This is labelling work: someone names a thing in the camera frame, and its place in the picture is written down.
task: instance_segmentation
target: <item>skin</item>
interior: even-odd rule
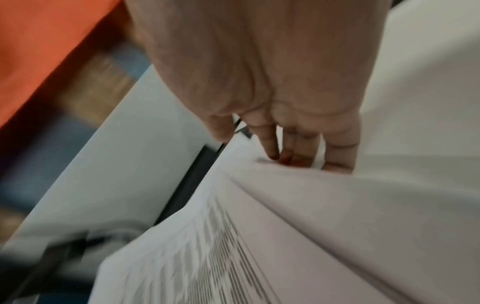
[[[271,159],[350,173],[387,0],[127,0],[158,73],[218,140],[238,114]],[[283,127],[280,152],[276,126]]]

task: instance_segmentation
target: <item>orange fabric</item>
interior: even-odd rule
[[[120,0],[0,0],[0,127]]]

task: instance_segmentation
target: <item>hand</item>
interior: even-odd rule
[[[221,141],[237,113],[267,155],[349,173],[386,0],[127,0],[147,52],[179,100]],[[279,152],[276,125],[283,127]]]

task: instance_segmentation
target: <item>orange cloth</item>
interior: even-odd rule
[[[0,127],[120,0],[0,0]]]

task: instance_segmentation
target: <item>finger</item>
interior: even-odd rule
[[[202,120],[216,140],[227,143],[232,139],[235,126],[234,119],[231,115],[209,116]]]
[[[282,149],[280,164],[289,165],[294,155],[295,141],[297,140],[296,128],[283,128]]]
[[[277,126],[248,126],[250,132],[258,136],[265,153],[270,159],[277,160],[279,158],[279,143],[277,139]]]
[[[360,144],[360,118],[347,131],[340,133],[324,133],[325,164],[322,170],[350,174],[357,160]]]
[[[298,132],[290,166],[311,167],[319,150],[320,134]]]

